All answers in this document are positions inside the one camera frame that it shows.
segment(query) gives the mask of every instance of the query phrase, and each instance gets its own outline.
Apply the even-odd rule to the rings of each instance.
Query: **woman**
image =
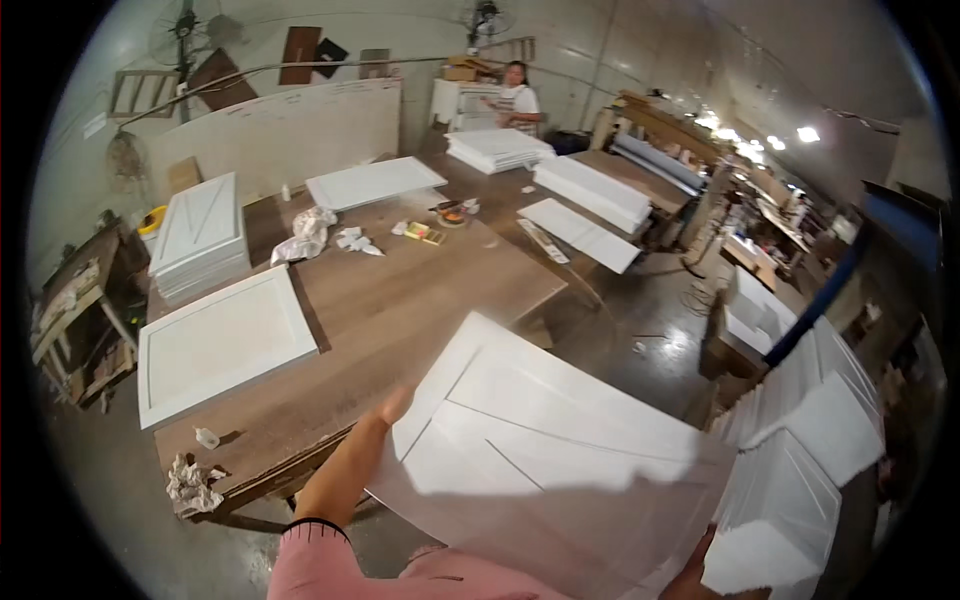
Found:
[[[513,128],[537,137],[537,124],[540,122],[540,104],[537,93],[527,82],[527,65],[514,60],[507,65],[503,74],[503,88],[496,102],[487,98],[484,103],[499,112],[496,124],[500,128]]]
[[[452,600],[563,600],[533,577],[450,548],[426,548],[396,579],[367,579],[344,527],[373,476],[384,438],[413,401],[412,388],[394,390],[353,426],[347,438],[300,492],[280,539],[268,600],[317,598],[444,598]],[[700,585],[712,531],[661,599],[719,596]]]

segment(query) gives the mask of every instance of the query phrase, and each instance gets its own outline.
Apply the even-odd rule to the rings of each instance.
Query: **plastic bottle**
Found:
[[[213,432],[209,429],[200,427],[194,427],[193,429],[197,432],[197,442],[200,442],[207,450],[212,450],[220,445],[220,438],[213,435]]]

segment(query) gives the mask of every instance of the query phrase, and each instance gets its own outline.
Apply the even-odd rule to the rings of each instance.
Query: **blue pole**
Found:
[[[763,362],[766,363],[770,369],[775,368],[783,362],[787,354],[793,351],[793,348],[800,342],[800,338],[802,338],[813,324],[817,322],[817,319],[820,319],[827,311],[827,308],[836,299],[837,294],[840,293],[843,286],[850,280],[851,275],[853,275],[853,269],[857,263],[860,262],[860,259],[863,258],[863,253],[867,249],[870,237],[869,228],[870,225],[868,223],[864,223],[863,226],[860,227],[860,231],[857,232],[856,237],[853,239],[853,244],[850,246],[850,249],[847,250],[843,258],[840,259],[840,262],[837,263],[837,268],[833,271],[833,275],[824,283],[824,287],[820,288],[820,291],[817,292],[813,301],[800,318],[797,319],[797,322],[793,324],[793,327],[791,327],[790,330],[774,344],[770,352],[763,357]]]

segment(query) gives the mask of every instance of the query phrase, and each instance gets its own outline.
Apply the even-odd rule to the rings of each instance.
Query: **pink shirt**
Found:
[[[344,532],[305,518],[280,540],[267,600],[568,600],[533,577],[449,548],[415,553],[396,579],[367,579]]]

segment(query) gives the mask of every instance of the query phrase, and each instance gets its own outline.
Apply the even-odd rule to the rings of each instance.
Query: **pink sleeve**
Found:
[[[267,600],[349,598],[365,583],[343,530],[321,518],[302,518],[280,538]]]

